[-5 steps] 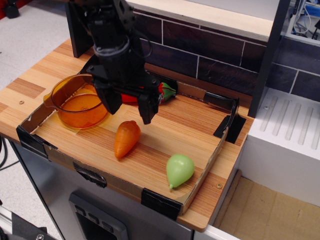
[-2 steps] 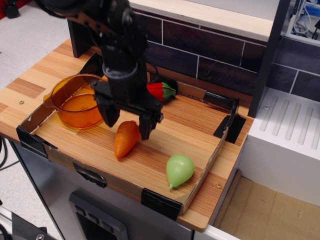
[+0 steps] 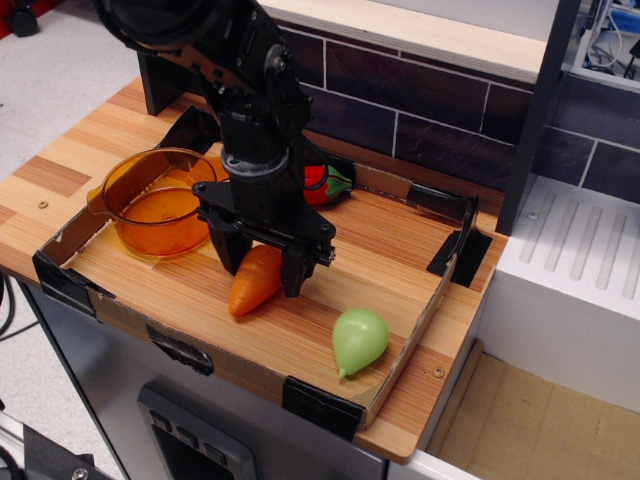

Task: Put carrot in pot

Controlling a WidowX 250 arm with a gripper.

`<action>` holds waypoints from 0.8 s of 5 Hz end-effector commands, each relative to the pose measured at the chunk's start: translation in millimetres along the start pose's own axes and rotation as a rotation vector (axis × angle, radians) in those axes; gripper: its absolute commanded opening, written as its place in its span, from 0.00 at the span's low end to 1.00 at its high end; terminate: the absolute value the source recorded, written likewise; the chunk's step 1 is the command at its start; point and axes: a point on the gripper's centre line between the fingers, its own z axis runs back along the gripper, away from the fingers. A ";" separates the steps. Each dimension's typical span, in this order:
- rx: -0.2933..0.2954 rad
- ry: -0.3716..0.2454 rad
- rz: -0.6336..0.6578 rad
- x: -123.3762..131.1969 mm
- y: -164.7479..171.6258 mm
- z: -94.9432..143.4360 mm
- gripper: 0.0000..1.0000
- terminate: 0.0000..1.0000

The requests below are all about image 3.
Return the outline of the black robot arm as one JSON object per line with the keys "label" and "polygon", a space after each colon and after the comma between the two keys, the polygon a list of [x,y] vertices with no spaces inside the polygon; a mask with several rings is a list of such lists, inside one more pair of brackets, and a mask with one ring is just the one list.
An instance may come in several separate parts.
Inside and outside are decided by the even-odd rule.
{"label": "black robot arm", "polygon": [[98,1],[94,7],[125,46],[197,76],[221,131],[228,174],[224,183],[194,187],[199,216],[230,273],[254,242],[277,248],[285,294],[296,297],[314,268],[334,259],[336,230],[304,197],[311,99],[276,23],[255,1]]}

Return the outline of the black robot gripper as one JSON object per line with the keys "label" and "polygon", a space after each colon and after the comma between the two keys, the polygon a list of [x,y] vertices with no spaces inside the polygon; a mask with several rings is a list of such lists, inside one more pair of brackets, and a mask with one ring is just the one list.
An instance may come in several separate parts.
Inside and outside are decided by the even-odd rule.
{"label": "black robot gripper", "polygon": [[276,169],[241,172],[227,167],[226,182],[198,182],[198,215],[209,225],[219,260],[232,275],[253,241],[282,251],[281,282],[286,298],[300,295],[316,263],[335,258],[336,228],[304,199],[304,164],[281,163]]}

